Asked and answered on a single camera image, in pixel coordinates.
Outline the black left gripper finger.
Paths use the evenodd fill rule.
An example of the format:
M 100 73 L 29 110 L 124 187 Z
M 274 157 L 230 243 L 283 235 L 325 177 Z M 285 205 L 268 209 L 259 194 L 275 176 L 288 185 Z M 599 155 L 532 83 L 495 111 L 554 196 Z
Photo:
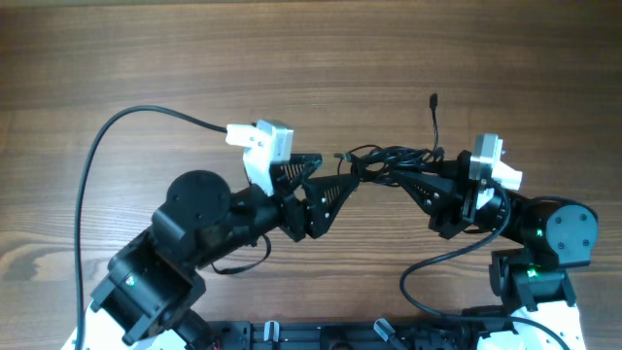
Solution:
M 293 154 L 288 163 L 279 166 L 279 193 L 293 193 L 323 163 L 320 154 Z
M 303 181 L 307 234 L 319 238 L 329 231 L 339 210 L 360 180 L 352 175 L 331 175 Z

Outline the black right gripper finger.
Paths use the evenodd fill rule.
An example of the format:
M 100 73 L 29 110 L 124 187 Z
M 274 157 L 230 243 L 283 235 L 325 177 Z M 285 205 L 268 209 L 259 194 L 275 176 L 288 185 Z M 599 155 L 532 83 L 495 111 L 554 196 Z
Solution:
M 419 172 L 436 174 L 443 178 L 458 178 L 460 167 L 458 160 L 436 160 L 423 163 Z
M 451 208 L 462 199 L 457 182 L 452 179 L 408 171 L 393 171 L 390 175 L 430 216 Z

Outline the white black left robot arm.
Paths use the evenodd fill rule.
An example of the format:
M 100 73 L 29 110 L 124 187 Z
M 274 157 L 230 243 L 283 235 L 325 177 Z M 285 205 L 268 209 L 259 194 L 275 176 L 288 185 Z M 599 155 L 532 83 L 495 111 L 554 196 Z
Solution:
M 211 171 L 179 176 L 151 224 L 112 257 L 90 304 L 80 306 L 69 345 L 220 348 L 221 337 L 192 310 L 206 291 L 199 269 L 257 244 L 275 228 L 293 241 L 327 233 L 360 181 L 317 177 L 321 163 L 317 154 L 298 154 L 246 165 L 249 186 L 240 192 Z

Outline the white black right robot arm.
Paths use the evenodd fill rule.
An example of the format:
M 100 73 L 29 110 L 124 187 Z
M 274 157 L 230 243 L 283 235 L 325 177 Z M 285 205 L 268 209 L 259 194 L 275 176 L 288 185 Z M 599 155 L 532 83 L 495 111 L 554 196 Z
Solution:
M 460 232 L 485 238 L 416 262 L 402 272 L 400 291 L 420 310 L 463 324 L 477 347 L 507 341 L 524 349 L 581 349 L 579 312 L 568 271 L 586 266 L 599 233 L 589 206 L 555 196 L 520 195 L 522 174 L 490 156 L 462 152 L 452 161 L 429 154 L 396 157 L 388 164 L 393 184 L 405 189 L 430 216 L 430 228 L 445 239 Z M 423 304 L 404 285 L 413 272 L 478 250 L 498 237 L 518 248 L 495 251 L 489 266 L 493 293 L 502 308 L 472 308 L 450 314 Z

